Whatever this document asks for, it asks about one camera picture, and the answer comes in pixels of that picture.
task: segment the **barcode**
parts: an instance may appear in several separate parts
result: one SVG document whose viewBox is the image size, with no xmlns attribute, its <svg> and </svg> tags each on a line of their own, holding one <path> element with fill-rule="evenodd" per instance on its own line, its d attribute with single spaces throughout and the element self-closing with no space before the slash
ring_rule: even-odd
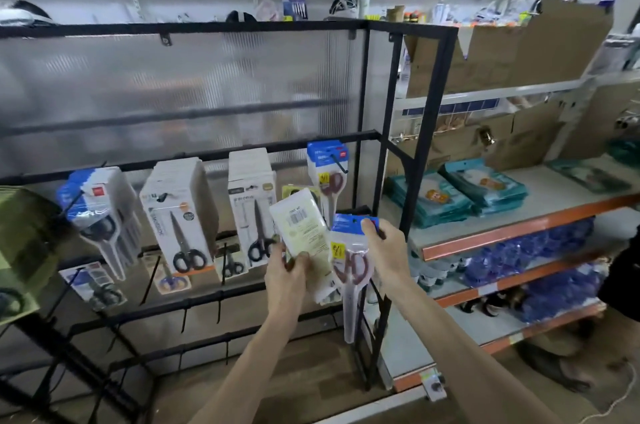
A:
<svg viewBox="0 0 640 424">
<path fill-rule="evenodd" d="M 93 279 L 96 284 L 98 284 L 98 286 L 106 286 L 107 284 L 111 283 L 111 277 L 109 277 L 108 275 L 104 277 L 94 277 Z"/>
<path fill-rule="evenodd" d="M 289 219 L 291 220 L 291 225 L 296 225 L 302 222 L 302 220 L 304 220 L 306 217 L 307 217 L 307 212 L 305 211 L 305 209 L 298 208 L 293 213 L 291 213 L 291 216 L 289 217 Z"/>
</svg>

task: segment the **right hand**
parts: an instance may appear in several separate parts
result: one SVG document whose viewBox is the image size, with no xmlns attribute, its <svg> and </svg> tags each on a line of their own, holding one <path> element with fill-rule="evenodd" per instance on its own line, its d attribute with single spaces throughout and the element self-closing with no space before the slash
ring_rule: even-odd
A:
<svg viewBox="0 0 640 424">
<path fill-rule="evenodd" d="M 404 234 L 384 218 L 380 218 L 380 230 L 385 233 L 384 240 L 371 220 L 362 220 L 362 231 L 369 242 L 369 258 L 373 259 L 382 284 L 387 287 L 402 284 L 405 278 L 411 278 Z"/>
</svg>

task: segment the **metal bracket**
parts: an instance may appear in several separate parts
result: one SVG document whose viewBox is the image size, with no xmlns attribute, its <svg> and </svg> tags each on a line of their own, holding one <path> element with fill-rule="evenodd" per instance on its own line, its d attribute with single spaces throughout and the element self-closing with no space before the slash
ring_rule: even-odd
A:
<svg viewBox="0 0 640 424">
<path fill-rule="evenodd" d="M 167 32 L 160 33 L 160 41 L 164 46 L 173 46 L 173 42 L 171 41 L 171 36 Z"/>
</svg>

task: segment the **black metal frame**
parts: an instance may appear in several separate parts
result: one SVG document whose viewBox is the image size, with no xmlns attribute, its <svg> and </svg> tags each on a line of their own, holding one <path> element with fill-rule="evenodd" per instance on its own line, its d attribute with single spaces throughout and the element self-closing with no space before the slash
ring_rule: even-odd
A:
<svg viewBox="0 0 640 424">
<path fill-rule="evenodd" d="M 363 30 L 364 37 L 364 51 L 363 51 L 363 64 L 362 64 L 362 78 L 360 85 L 360 97 L 358 102 L 358 130 L 356 132 L 345 134 L 344 136 L 338 136 L 338 138 L 344 143 L 356 143 L 355 152 L 355 167 L 353 169 L 354 188 L 353 188 L 353 200 L 352 205 L 356 207 L 356 196 L 358 186 L 358 174 L 360 169 L 360 151 L 362 141 L 377 140 L 380 142 L 380 154 L 378 158 L 378 169 L 376 176 L 376 185 L 374 192 L 374 199 L 372 202 L 373 215 L 378 214 L 378 208 L 380 205 L 380 198 L 382 194 L 382 185 L 385 177 L 385 163 L 387 159 L 387 151 L 391 151 L 397 155 L 403 163 L 405 176 L 407 178 L 408 190 L 406 201 L 403 208 L 403 213 L 400 221 L 399 228 L 404 232 L 405 236 L 408 235 L 411 226 L 413 214 L 415 212 L 415 206 L 417 203 L 418 190 L 420 186 L 420 180 L 426 167 L 427 156 L 429 147 L 431 145 L 431 138 L 435 130 L 436 119 L 438 116 L 438 110 L 442 100 L 445 83 L 447 81 L 447 74 L 449 72 L 449 66 L 453 55 L 453 50 L 457 38 L 457 30 L 451 27 L 436 26 L 436 25 L 415 25 L 407 23 L 386 23 L 379 21 L 368 20 L 344 20 L 344 21 L 322 21 L 322 22 L 280 22 L 280 23 L 163 23 L 163 24 L 109 24 L 109 25 L 60 25 L 50 27 L 5 27 L 0 28 L 0 39 L 9 38 L 61 38 L 69 36 L 112 36 L 112 35 L 158 35 L 158 41 L 164 46 L 171 47 L 172 34 L 196 34 L 196 33 L 236 33 L 236 32 L 300 32 L 303 34 L 305 31 L 350 31 L 355 32 L 357 30 Z M 391 58 L 391 64 L 389 69 L 389 80 L 387 88 L 387 98 L 385 105 L 385 118 L 383 122 L 382 132 L 377 130 L 362 131 L 364 120 L 364 109 L 366 99 L 366 87 L 367 87 L 367 68 L 369 62 L 369 43 L 371 32 L 387 32 L 389 33 L 389 41 L 393 43 L 393 53 Z M 398 65 L 401 59 L 401 51 L 403 44 L 403 36 L 412 35 L 421 38 L 429 38 L 438 40 L 438 48 L 435 58 L 435 66 L 431 74 L 431 82 L 429 84 L 428 97 L 424 114 L 422 116 L 422 127 L 417 140 L 417 149 L 415 157 L 411 157 L 397 148 L 389 140 L 391 122 L 393 117 L 394 99 L 396 92 L 396 81 Z M 299 102 L 280 102 L 278 104 L 264 104 L 251 107 L 255 112 L 270 111 L 273 109 L 296 109 L 304 107 L 316 107 L 318 105 L 329 105 L 334 103 L 340 103 L 340 100 L 320 100 L 312 101 L 309 105 L 302 105 Z M 231 115 L 239 112 L 246 113 L 249 107 L 232 107 L 227 109 L 213 109 L 209 111 L 190 111 L 190 112 L 176 112 L 175 114 L 163 114 L 162 116 L 147 116 L 147 117 L 131 117 L 126 118 L 123 121 L 118 121 L 125 124 L 142 123 L 149 121 L 159 120 L 173 120 L 177 118 L 199 118 L 203 116 L 218 116 L 218 115 Z M 96 127 L 98 125 L 114 125 L 115 122 L 108 120 L 105 122 L 96 121 L 91 123 L 69 123 L 60 125 L 46 125 L 37 126 L 34 128 L 19 128 L 4 132 L 3 136 L 11 136 L 17 134 L 24 134 L 26 132 L 41 132 L 52 131 L 60 129 L 75 129 L 75 128 L 89 128 Z M 199 157 L 202 161 L 214 161 L 228 158 L 230 152 L 235 150 L 251 149 L 256 147 L 265 147 L 268 152 L 282 152 L 286 150 L 294 150 L 305 148 L 309 141 L 320 140 L 324 137 L 309 137 L 306 139 L 296 139 L 293 141 L 282 141 L 274 143 L 264 143 L 260 145 L 244 145 L 234 148 L 225 148 L 220 150 L 213 150 L 208 152 L 194 152 L 194 153 L 178 153 L 177 155 L 169 159 L 180 159 L 183 157 Z M 127 164 L 119 164 L 120 168 L 124 171 L 134 171 L 139 169 L 151 169 L 156 162 L 162 161 L 162 159 L 130 162 Z M 65 180 L 71 171 L 57 171 L 54 173 L 35 173 L 35 174 L 20 174 L 12 177 L 0 179 L 0 184 L 10 185 L 23 185 L 23 184 L 35 184 L 40 182 L 49 182 L 55 180 Z M 146 403 L 136 402 L 130 395 L 124 392 L 122 388 L 122 381 L 126 376 L 127 369 L 133 366 L 142 366 L 150 373 L 156 382 L 156 376 L 147 366 L 148 362 L 156 359 L 162 359 L 172 355 L 180 356 L 180 365 L 182 362 L 182 355 L 188 351 L 196 350 L 197 348 L 208 347 L 210 345 L 217 345 L 225 343 L 227 345 L 228 360 L 228 343 L 229 341 L 237 338 L 243 338 L 254 334 L 260 329 L 260 326 L 251 327 L 240 331 L 226 333 L 213 338 L 208 338 L 200 341 L 194 341 L 185 345 L 179 345 L 174 348 L 166 348 L 164 350 L 157 350 L 146 355 L 140 355 L 135 347 L 129 342 L 124 334 L 120 331 L 120 327 L 126 323 L 140 320 L 143 318 L 149 318 L 151 316 L 170 313 L 173 311 L 184 311 L 184 317 L 186 318 L 187 311 L 194 306 L 202 304 L 209 304 L 212 302 L 218 302 L 218 318 L 220 320 L 220 303 L 224 299 L 238 297 L 245 294 L 250 294 L 256 291 L 264 290 L 264 283 L 250 284 L 247 286 L 240 286 L 236 288 L 225 288 L 218 290 L 214 293 L 195 297 L 186 298 L 177 302 L 171 302 L 159 306 L 153 307 L 141 307 L 137 311 L 129 313 L 123 313 L 116 316 L 99 315 L 99 318 L 85 323 L 79 323 L 71 327 L 69 333 L 64 336 L 58 332 L 53 325 L 52 321 L 43 319 L 38 315 L 26 316 L 14 324 L 20 328 L 27 336 L 33 339 L 37 345 L 44 348 L 51 356 L 52 361 L 40 363 L 41 367 L 48 366 L 50 372 L 47 372 L 49 379 L 51 378 L 52 369 L 59 364 L 64 365 L 69 371 L 73 372 L 76 377 L 84 381 L 93 390 L 96 395 L 96 404 L 92 413 L 92 419 L 90 424 L 96 422 L 96 412 L 102 399 L 104 398 L 108 403 L 114 406 L 117 412 L 121 413 L 126 419 L 134 422 L 142 412 L 148 410 L 150 401 Z M 364 385 L 369 390 L 376 378 L 377 363 L 380 358 L 380 348 L 382 340 L 387 327 L 388 315 L 391 307 L 391 301 L 385 297 L 382 299 L 377 288 L 375 288 L 378 300 L 380 302 L 380 319 L 378 325 L 374 331 L 371 330 L 369 325 L 364 320 L 363 308 L 365 302 L 365 291 L 362 292 L 362 298 L 359 305 L 358 313 L 358 325 L 356 330 L 356 343 L 353 345 L 354 353 L 356 355 L 356 363 L 361 369 Z M 301 315 L 299 321 L 309 320 L 317 318 L 319 316 L 333 315 L 341 310 L 340 306 L 329 306 L 312 313 Z M 368 331 L 371 340 L 371 358 L 369 363 L 365 361 L 365 358 L 361 350 L 361 342 L 363 336 L 363 327 Z M 119 340 L 131 353 L 131 357 L 122 361 L 111 363 L 107 371 L 94 365 L 86 356 L 84 356 L 73 344 L 72 338 L 76 335 L 83 334 L 88 331 L 94 331 L 100 328 L 108 328 L 113 333 L 113 342 Z M 24 369 L 6 369 L 4 372 L 0 372 L 2 375 L 15 375 L 21 371 L 33 370 L 34 365 L 23 366 Z M 111 379 L 111 374 L 117 371 L 123 370 L 120 384 L 117 384 Z M 46 390 L 49 388 L 49 381 L 46 380 L 41 384 L 41 388 Z M 62 418 L 55 412 L 50 411 L 47 407 L 47 399 L 42 398 L 43 392 L 40 392 L 39 398 L 32 398 L 28 395 L 20 394 L 20 390 L 13 388 L 7 382 L 0 380 L 0 398 L 16 403 L 17 405 L 24 406 L 39 413 L 41 417 L 48 419 L 54 423 L 67 424 L 69 421 Z"/>
</svg>

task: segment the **scissors blade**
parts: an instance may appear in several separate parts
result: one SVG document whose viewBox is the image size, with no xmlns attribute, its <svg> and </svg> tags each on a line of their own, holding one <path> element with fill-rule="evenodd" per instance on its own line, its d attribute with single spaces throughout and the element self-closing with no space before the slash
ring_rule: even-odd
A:
<svg viewBox="0 0 640 424">
<path fill-rule="evenodd" d="M 253 210 L 255 211 L 255 228 L 258 231 L 258 240 L 264 240 L 264 227 L 262 226 L 262 214 L 258 207 L 258 200 L 253 201 Z"/>
<path fill-rule="evenodd" d="M 175 215 L 171 214 L 171 224 L 173 226 L 173 233 L 175 234 L 175 239 L 178 241 L 178 245 L 180 246 L 180 250 L 183 254 L 186 254 L 189 251 L 189 246 L 187 245 L 187 239 L 184 236 L 184 232 L 180 228 L 178 224 L 178 220 L 176 220 Z"/>
</svg>

